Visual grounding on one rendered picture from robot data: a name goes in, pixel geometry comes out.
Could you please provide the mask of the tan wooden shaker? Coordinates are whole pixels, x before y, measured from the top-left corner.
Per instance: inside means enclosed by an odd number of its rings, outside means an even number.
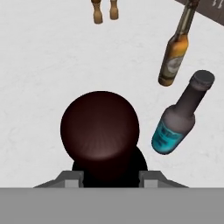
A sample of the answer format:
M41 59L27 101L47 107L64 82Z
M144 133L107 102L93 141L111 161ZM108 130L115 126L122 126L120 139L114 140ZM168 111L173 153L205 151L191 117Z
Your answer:
M110 18L112 20L117 20L119 18L119 11L117 7L117 0L110 0Z
M94 22L96 24L101 24L103 22L102 20L102 12L101 12L101 0L91 0L91 3L94 8Z

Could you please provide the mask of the dark bottle with teal label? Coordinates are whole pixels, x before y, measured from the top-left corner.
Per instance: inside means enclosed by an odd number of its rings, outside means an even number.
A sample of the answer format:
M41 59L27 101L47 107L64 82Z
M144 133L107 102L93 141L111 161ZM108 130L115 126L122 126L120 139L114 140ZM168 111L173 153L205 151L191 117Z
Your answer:
M154 151L162 155L170 154L184 140L195 124L194 112L214 80L214 75L207 70L193 74L177 103L162 114L151 139Z

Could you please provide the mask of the amber glass bottle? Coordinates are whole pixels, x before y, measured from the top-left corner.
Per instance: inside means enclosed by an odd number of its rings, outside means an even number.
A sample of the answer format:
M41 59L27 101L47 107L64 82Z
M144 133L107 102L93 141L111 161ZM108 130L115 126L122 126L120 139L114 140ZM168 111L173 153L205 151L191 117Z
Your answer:
M188 32L199 2L200 0L186 1L177 30L167 43L158 76L159 84L164 87L168 87L174 82L183 58L185 57L189 45Z

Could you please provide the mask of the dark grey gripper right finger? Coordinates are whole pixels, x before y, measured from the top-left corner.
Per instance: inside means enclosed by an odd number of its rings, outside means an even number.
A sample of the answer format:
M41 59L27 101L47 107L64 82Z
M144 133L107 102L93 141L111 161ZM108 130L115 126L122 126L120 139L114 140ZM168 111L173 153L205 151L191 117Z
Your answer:
M139 186L142 188L186 188L173 180L169 180L161 171L140 171Z

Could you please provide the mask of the dark maroon bottle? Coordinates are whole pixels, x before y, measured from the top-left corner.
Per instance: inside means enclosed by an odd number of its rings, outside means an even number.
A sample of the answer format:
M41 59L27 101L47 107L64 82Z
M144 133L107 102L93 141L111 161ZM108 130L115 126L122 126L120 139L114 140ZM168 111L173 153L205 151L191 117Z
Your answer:
M119 94L95 91L74 100L61 118L60 136L85 187L137 187L139 172L148 169L137 147L137 113Z

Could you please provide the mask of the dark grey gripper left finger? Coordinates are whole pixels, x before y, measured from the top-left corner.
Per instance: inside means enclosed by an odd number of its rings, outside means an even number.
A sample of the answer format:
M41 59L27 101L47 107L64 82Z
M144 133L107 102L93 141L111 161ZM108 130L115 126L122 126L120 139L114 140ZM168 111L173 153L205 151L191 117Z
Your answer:
M83 179L83 171L62 171L56 179L37 185L37 188L82 188Z

